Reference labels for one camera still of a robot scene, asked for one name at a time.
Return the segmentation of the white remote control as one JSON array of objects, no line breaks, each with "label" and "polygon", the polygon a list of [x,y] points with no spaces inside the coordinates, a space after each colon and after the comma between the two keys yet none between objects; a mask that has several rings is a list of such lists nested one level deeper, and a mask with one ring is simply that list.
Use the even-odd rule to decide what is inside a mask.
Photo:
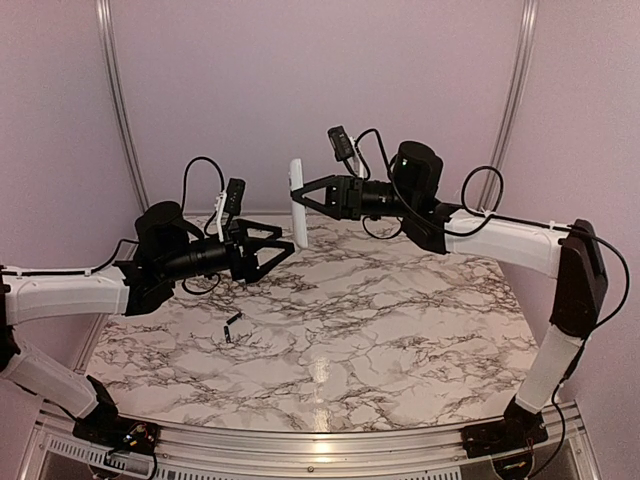
[{"label": "white remote control", "polygon": [[[293,159],[289,164],[289,189],[290,194],[294,191],[302,188],[303,182],[303,170],[302,161],[299,158]],[[292,232],[295,245],[299,249],[308,248],[308,232],[306,222],[306,209],[305,207],[291,199],[291,214],[292,214]]]}]

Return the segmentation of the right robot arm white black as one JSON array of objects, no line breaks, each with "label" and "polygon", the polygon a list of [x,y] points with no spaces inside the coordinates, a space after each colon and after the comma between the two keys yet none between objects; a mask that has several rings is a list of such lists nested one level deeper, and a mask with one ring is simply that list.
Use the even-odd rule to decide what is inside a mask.
[{"label": "right robot arm white black", "polygon": [[554,279],[550,326],[495,428],[496,440],[515,448],[533,433],[534,419],[571,374],[597,327],[608,287],[606,269],[589,222],[536,224],[441,202],[436,192],[442,169],[442,159],[416,141],[399,145],[385,182],[353,175],[304,182],[302,162],[294,159],[289,164],[294,241],[301,248],[308,245],[307,209],[335,220],[397,217],[402,233],[427,252],[489,258]]}]

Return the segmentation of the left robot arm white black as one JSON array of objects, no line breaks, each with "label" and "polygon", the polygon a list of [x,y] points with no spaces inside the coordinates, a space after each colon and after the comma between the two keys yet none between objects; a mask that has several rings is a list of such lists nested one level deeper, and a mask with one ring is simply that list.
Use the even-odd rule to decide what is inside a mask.
[{"label": "left robot arm white black", "polygon": [[14,334],[31,320],[85,314],[150,314],[174,295],[177,282],[229,271],[255,283],[295,251],[278,226],[237,219],[220,237],[208,237],[174,201],[151,206],[135,222],[130,260],[98,271],[68,274],[34,270],[1,276],[1,376],[68,412],[106,445],[125,438],[126,423],[106,388],[76,374]]}]

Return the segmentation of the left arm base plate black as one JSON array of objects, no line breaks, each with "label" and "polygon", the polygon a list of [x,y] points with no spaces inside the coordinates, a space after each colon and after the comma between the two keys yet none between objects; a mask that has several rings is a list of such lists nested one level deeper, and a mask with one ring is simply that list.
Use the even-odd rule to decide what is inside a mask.
[{"label": "left arm base plate black", "polygon": [[126,451],[142,455],[155,452],[160,426],[153,422],[118,417],[107,426],[76,422],[72,435],[116,452]]}]

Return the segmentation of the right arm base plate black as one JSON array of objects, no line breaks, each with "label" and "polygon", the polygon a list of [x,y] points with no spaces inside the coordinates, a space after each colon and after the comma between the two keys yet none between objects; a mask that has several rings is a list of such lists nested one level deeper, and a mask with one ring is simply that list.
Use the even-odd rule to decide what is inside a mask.
[{"label": "right arm base plate black", "polygon": [[518,421],[507,419],[466,426],[462,429],[461,436],[468,458],[526,449],[549,438],[540,421],[532,426],[524,426]]}]

